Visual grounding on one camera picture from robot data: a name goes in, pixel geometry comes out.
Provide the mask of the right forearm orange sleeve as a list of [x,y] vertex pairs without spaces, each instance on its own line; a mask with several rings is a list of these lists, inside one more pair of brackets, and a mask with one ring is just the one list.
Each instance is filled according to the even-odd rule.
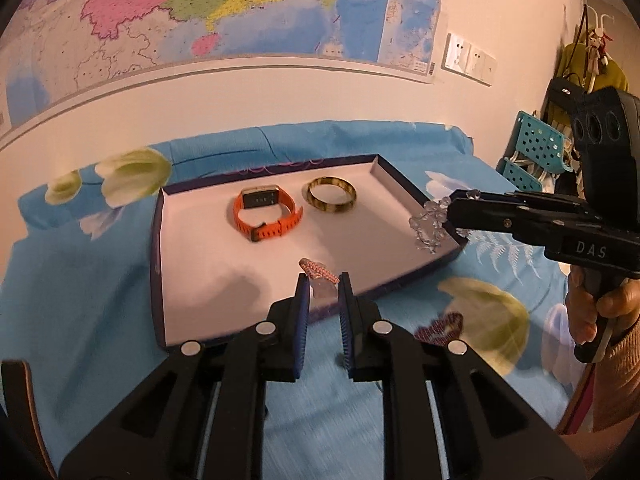
[[589,477],[614,455],[639,417],[639,323],[596,365],[591,432],[562,436]]

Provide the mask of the right hand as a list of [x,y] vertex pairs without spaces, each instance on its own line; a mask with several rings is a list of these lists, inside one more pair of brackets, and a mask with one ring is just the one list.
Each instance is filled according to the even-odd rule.
[[585,289],[585,270],[571,266],[565,298],[570,336],[576,344],[593,341],[597,336],[597,318],[612,318],[614,338],[623,337],[639,319],[639,281],[626,281],[600,299]]

